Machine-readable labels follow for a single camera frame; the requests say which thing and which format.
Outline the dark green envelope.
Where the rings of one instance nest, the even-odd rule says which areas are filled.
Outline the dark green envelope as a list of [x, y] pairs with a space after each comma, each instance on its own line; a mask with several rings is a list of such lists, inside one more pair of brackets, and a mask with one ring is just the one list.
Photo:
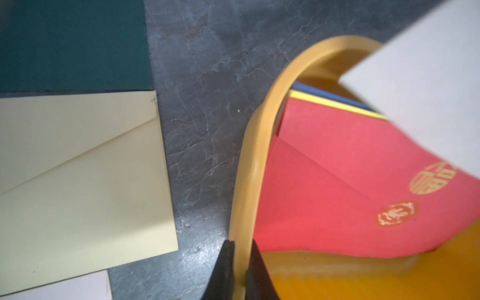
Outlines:
[[1, 91], [149, 91], [142, 1], [2, 1]]

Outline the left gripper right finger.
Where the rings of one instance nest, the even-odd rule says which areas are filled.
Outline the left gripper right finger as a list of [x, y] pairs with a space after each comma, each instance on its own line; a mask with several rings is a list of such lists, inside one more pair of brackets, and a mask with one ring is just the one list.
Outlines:
[[252, 241], [246, 273], [246, 300], [280, 300], [256, 241]]

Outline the red envelope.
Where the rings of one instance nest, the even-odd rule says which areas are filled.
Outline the red envelope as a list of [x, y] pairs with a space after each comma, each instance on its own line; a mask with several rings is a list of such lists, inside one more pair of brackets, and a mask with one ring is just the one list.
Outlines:
[[254, 239], [262, 252], [396, 258], [432, 251], [479, 217], [479, 180], [389, 122], [290, 98]]

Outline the yellow envelope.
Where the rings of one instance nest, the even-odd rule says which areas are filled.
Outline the yellow envelope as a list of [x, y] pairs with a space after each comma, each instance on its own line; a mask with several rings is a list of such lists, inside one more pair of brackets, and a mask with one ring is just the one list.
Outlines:
[[326, 99], [326, 98], [323, 98], [323, 97], [314, 96], [314, 95], [307, 94], [307, 93], [301, 92], [301, 91], [296, 91], [296, 90], [293, 90], [293, 89], [290, 90], [287, 95], [290, 98], [294, 98], [294, 99], [301, 100], [301, 101], [306, 101], [306, 102], [309, 102], [309, 103], [314, 103], [314, 104], [317, 104], [317, 105], [327, 106], [327, 107], [330, 107], [330, 108], [335, 108], [335, 109], [343, 110], [343, 111], [349, 111], [351, 113], [356, 113], [356, 114], [359, 114], [359, 115], [368, 116], [370, 118], [376, 118], [376, 119], [383, 120], [383, 121], [388, 120], [385, 116], [383, 116], [383, 115], [381, 115], [377, 112], [369, 111], [367, 109], [356, 107], [356, 106], [353, 106], [353, 105], [350, 105], [350, 104], [345, 104], [345, 103], [338, 102], [338, 101], [335, 101], [335, 100], [330, 100], [330, 99]]

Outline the yellow plastic storage box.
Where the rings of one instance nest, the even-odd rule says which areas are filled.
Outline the yellow plastic storage box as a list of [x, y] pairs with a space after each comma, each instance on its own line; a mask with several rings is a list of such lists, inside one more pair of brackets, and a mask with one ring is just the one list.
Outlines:
[[[291, 62], [250, 119], [242, 143], [229, 239], [233, 298], [250, 293], [259, 265], [253, 233], [276, 117], [288, 89], [302, 81], [339, 91], [338, 79], [380, 48], [361, 36], [339, 36], [309, 47]], [[477, 300], [480, 297], [480, 225], [475, 222], [433, 252], [398, 259], [373, 259], [306, 251], [261, 255], [262, 282], [282, 300]]]

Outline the tan kraft envelope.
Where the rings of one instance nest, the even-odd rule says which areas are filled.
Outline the tan kraft envelope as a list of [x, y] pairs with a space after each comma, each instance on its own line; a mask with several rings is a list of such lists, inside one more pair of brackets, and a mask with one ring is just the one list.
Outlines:
[[2, 295], [177, 249], [154, 91], [2, 98]]

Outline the navy blue envelope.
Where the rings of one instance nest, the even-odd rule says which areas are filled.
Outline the navy blue envelope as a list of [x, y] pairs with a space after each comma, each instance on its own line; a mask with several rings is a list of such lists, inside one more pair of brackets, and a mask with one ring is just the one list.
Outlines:
[[333, 94], [331, 92], [324, 91], [322, 89], [318, 89], [318, 88], [315, 88], [315, 87], [312, 87], [312, 86], [308, 86], [308, 85], [300, 83], [300, 82], [294, 82], [292, 84], [291, 88], [295, 91], [306, 93], [306, 94], [309, 94], [309, 95], [312, 95], [312, 96], [325, 98], [325, 99], [336, 101], [336, 102], [339, 102], [339, 103], [342, 103], [342, 104], [345, 104], [345, 105], [350, 105], [350, 106], [354, 106], [354, 107], [357, 107], [357, 108], [361, 108], [361, 109], [364, 109], [364, 110], [374, 112], [374, 110], [371, 109], [366, 104], [363, 104], [361, 102], [357, 102], [357, 101], [354, 101], [352, 99], [348, 99], [348, 98], [339, 96], [337, 94]]

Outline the pink envelope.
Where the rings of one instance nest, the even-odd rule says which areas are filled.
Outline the pink envelope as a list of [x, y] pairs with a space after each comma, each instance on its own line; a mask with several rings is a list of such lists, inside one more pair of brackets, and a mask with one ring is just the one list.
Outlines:
[[2, 300], [112, 300], [108, 272], [99, 271], [21, 292]]

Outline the cream white envelope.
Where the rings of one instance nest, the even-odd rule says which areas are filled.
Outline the cream white envelope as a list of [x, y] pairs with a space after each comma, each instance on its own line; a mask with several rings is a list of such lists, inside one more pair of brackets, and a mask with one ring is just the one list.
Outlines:
[[480, 4], [445, 1], [339, 79], [417, 145], [480, 175]]

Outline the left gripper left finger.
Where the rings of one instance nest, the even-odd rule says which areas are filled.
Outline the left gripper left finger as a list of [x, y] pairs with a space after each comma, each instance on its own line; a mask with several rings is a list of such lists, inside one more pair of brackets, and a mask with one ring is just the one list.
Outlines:
[[233, 262], [235, 242], [223, 242], [216, 264], [201, 300], [232, 300], [234, 288]]

